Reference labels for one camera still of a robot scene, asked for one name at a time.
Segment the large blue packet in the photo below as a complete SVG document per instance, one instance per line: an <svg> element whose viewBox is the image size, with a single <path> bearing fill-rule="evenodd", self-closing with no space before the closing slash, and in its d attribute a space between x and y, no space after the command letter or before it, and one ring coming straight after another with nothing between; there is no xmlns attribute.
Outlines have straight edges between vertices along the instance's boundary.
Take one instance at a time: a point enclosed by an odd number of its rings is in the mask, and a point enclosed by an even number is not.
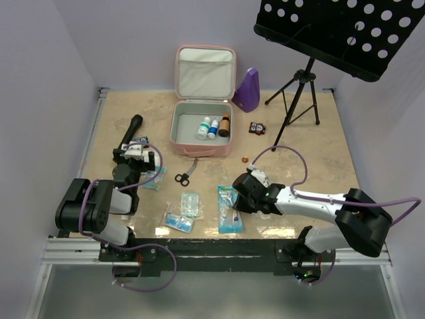
<svg viewBox="0 0 425 319"><path fill-rule="evenodd" d="M244 230L242 217L234 208L238 198L231 186L218 186L218 231L219 233L241 233Z"/></svg>

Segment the brown medicine bottle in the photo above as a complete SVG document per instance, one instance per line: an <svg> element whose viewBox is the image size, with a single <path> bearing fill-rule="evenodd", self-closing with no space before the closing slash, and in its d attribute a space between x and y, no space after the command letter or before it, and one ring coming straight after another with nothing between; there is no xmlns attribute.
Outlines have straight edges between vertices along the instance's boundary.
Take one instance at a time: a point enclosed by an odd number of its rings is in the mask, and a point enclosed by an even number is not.
<svg viewBox="0 0 425 319"><path fill-rule="evenodd" d="M224 138L230 135L230 116L228 114L224 114L220 121L218 135Z"/></svg>

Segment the white blue small bottle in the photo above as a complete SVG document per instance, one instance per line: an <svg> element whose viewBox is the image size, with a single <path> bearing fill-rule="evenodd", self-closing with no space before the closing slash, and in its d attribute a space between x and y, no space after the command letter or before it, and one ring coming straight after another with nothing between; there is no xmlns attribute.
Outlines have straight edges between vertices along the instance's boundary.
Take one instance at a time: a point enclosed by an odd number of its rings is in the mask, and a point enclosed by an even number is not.
<svg viewBox="0 0 425 319"><path fill-rule="evenodd" d="M213 140L216 138L219 124L220 124L220 120L218 118L215 118L214 120L212 120L210 128L207 133L207 137L209 139Z"/></svg>

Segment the white green bottle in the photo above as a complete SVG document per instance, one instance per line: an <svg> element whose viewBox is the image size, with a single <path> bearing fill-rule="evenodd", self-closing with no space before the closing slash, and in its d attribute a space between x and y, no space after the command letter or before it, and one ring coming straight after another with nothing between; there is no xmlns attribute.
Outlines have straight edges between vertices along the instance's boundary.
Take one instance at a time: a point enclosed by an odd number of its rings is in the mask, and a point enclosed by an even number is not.
<svg viewBox="0 0 425 319"><path fill-rule="evenodd" d="M196 138L199 140L205 140L207 138L210 126L211 126L211 118L208 116L204 117L195 135Z"/></svg>

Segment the pink medicine kit case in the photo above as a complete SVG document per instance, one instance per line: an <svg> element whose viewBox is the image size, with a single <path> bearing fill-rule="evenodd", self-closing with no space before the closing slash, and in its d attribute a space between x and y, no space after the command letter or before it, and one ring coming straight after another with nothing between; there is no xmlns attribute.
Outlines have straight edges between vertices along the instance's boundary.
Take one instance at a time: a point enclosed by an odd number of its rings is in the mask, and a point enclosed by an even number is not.
<svg viewBox="0 0 425 319"><path fill-rule="evenodd" d="M183 46L175 57L176 103L170 127L174 154L196 157L224 157L232 149L233 108L229 100L236 84L236 53L227 47ZM203 118L211 121L230 116L230 135L199 140L196 133Z"/></svg>

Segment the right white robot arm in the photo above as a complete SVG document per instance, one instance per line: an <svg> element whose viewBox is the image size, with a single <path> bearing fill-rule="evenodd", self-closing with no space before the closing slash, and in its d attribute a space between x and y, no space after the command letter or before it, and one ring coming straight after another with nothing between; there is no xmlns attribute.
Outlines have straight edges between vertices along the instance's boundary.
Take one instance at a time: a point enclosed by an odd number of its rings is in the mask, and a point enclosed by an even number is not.
<svg viewBox="0 0 425 319"><path fill-rule="evenodd" d="M234 208L239 212L301 215L330 224L301 232L296 254L303 261L311 261L327 250L349 247L376 258L392 225L383 205L360 189L351 188L346 194L312 193L269 183L252 173L243 173L232 186L238 193Z"/></svg>

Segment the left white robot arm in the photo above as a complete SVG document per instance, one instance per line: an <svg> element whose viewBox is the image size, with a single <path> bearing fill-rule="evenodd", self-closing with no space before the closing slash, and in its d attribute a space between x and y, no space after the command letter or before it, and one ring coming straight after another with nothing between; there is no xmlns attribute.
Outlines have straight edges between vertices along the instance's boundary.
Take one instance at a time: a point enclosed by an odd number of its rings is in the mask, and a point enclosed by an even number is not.
<svg viewBox="0 0 425 319"><path fill-rule="evenodd" d="M113 179L73 179L56 210L55 224L62 231L113 244L115 254L130 261L137 254L137 244L129 239L130 229L110 215L137 211L141 175L152 172L156 177L163 160L157 149L147 150L139 143L125 144L113 155Z"/></svg>

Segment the bandage packet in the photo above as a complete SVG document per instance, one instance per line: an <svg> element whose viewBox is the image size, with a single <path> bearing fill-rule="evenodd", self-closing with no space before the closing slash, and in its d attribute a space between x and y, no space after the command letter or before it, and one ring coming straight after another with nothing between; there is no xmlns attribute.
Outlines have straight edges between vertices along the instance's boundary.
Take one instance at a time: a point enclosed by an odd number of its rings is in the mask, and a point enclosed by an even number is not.
<svg viewBox="0 0 425 319"><path fill-rule="evenodd" d="M267 176L262 178L262 184L263 184L266 188L268 188L268 187L271 185L271 182L270 182L270 180L269 180L269 178L268 178Z"/></svg>

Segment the teal topped zip bag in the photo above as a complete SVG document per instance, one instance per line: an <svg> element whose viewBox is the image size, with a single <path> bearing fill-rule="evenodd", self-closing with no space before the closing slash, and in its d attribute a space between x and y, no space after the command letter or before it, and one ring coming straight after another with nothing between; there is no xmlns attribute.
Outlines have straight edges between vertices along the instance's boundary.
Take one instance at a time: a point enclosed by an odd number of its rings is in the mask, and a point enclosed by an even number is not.
<svg viewBox="0 0 425 319"><path fill-rule="evenodd" d="M142 174L143 176L143 185L142 188L145 189L153 189L158 191L161 185L161 182L164 178L166 172L166 167L163 166L161 170L159 170L159 167L155 167L155 171L147 171Z"/></svg>

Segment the blue owl block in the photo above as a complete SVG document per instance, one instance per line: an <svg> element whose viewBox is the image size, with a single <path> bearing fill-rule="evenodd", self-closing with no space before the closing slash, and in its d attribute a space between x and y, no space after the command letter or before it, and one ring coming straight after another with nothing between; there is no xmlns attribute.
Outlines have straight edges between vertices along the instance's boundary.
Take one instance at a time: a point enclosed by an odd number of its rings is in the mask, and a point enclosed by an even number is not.
<svg viewBox="0 0 425 319"><path fill-rule="evenodd" d="M141 138L135 138L135 141L136 142L142 142L142 143L148 143L149 142L147 136L144 136L144 137L141 137Z"/></svg>

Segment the black microphone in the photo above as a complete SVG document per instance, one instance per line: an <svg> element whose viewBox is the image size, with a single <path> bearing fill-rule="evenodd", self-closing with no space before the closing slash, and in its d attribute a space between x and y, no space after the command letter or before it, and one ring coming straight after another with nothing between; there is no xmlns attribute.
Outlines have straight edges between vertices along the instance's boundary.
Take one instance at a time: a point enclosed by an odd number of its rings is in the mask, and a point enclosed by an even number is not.
<svg viewBox="0 0 425 319"><path fill-rule="evenodd" d="M122 144L129 144L134 134L141 128L143 124L143 117L139 114L136 114L130 121L130 124L120 142Z"/></svg>

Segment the teal blister pack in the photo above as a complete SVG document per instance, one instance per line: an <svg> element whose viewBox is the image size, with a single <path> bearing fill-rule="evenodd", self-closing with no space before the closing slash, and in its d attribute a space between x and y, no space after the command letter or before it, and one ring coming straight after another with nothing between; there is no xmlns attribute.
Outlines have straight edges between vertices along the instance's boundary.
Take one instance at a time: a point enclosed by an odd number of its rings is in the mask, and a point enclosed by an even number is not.
<svg viewBox="0 0 425 319"><path fill-rule="evenodd" d="M186 217L198 217L200 197L198 193L181 194L181 214Z"/></svg>

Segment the owl pattern block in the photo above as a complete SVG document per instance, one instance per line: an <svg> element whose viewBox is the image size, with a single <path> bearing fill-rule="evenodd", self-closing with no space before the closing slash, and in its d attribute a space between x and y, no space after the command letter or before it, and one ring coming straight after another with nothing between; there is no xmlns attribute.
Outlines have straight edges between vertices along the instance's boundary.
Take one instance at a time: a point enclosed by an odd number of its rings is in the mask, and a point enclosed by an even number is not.
<svg viewBox="0 0 425 319"><path fill-rule="evenodd" d="M262 123L251 122L249 127L249 133L256 134L258 136L264 135L266 132L266 126Z"/></svg>

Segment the black handled scissors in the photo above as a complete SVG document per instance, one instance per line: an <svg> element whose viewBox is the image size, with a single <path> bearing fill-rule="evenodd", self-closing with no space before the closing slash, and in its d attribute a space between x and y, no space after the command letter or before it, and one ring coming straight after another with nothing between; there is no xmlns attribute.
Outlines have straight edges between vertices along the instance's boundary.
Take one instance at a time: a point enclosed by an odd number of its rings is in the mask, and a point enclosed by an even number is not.
<svg viewBox="0 0 425 319"><path fill-rule="evenodd" d="M190 184L189 178L191 174L194 172L194 170L197 168L198 162L199 162L199 158L195 158L192 166L185 173L177 174L175 176L175 181L183 187L188 186Z"/></svg>

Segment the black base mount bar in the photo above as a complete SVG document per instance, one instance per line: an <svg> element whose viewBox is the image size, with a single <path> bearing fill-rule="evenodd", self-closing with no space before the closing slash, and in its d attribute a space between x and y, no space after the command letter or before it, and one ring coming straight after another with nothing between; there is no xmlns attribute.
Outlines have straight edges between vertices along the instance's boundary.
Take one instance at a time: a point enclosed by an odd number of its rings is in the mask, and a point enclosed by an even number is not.
<svg viewBox="0 0 425 319"><path fill-rule="evenodd" d="M118 276L158 277L162 272L267 272L291 276L331 262L334 251L320 255L296 239L131 239L125 251L100 246L99 260L112 263Z"/></svg>

